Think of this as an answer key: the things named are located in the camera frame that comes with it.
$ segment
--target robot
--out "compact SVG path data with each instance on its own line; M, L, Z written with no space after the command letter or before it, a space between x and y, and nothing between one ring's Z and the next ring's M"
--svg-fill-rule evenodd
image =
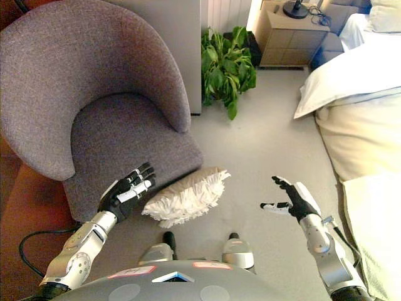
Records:
M273 180L286 191L290 201L263 203L261 207L298 220L331 299L373 300L345 258L344 249L329 234L307 188L300 182L292 185L281 177ZM61 253L51 261L31 300L281 300L254 273L251 248L237 233L231 233L219 262L178 260L174 235L166 232L164 242L151 246L137 267L82 285L109 232L130 215L133 206L154 184L155 173L149 163L115 181L101 197L98 213L67 240Z

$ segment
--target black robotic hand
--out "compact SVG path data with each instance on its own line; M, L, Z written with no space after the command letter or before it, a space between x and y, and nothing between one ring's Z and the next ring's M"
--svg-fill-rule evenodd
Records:
M261 203L262 209L268 209L276 213L289 213L298 222L309 214L321 215L320 208L308 189L300 182L292 185L282 177L273 176L273 181L285 190L290 202L287 203Z
M117 217L117 223L125 220L137 201L154 186L155 170L146 162L129 175L115 181L102 195L98 212L109 211Z

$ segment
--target electrical cord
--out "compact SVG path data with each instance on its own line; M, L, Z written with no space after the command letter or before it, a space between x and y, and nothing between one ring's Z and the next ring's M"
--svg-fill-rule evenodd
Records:
M341 230L339 229L339 227L336 226L336 227L333 227L333 229L334 229L334 231L336 231L337 235L341 238L341 240L344 241L344 244L346 244L357 255L357 259L353 263L353 267L356 268L361 262L361 253L359 253L359 251L345 239L345 237L344 237L343 233L341 232Z
M74 232L74 231L78 230L80 227L81 227L81 224L75 226L75 227L72 228L72 229L67 229L67 230L35 231L35 232L33 232L33 233L31 233L31 234L25 236L25 237L21 240L21 242L20 242L20 244L19 244L19 248L18 248L18 249L19 249L19 255L20 255L22 261L23 261L27 266L29 266L29 268L30 268L32 271L34 271L34 272L37 273L40 277L43 278L43 277L44 277L44 273L42 273L41 271L39 271L39 270L26 258L25 254L24 254L24 244L25 244L26 240L27 240L28 238L32 237L32 236L35 236L35 235L41 235L41 234L62 234L62 233Z
M331 26L331 18L325 14L316 6L310 6L308 8L309 13L312 15L311 22L313 24L319 24L323 26Z
M30 11L30 9L25 5L24 0L14 0L14 2L24 14Z

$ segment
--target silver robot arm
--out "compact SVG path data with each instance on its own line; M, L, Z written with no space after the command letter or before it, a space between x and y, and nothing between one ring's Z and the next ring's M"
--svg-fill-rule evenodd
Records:
M308 189L300 182L292 185L282 177L273 177L289 198L288 203L262 203L261 207L280 214L294 216L308 242L308 250L315 258L320 277L332 300L370 301L365 284L346 259L343 247L326 227L332 219L321 219L321 211Z
M149 163L115 181L101 197L95 217L83 224L67 240L61 253L50 262L39 292L32 300L51 300L81 286L111 229L129 216L135 203L154 184L154 169Z

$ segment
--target green leaves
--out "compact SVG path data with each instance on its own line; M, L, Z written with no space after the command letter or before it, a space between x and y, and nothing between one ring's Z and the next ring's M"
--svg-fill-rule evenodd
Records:
M241 48L246 39L246 29L235 27L229 41L220 33L209 30L202 35L202 96L204 105L216 100L223 102L228 117L237 115L238 93L256 86L256 71L251 63L248 48Z
M232 30L232 44L237 45L238 48L242 48L246 39L246 28L236 26Z
M222 66L225 71L232 74L237 74L237 65L233 61L224 59L224 61L222 62Z

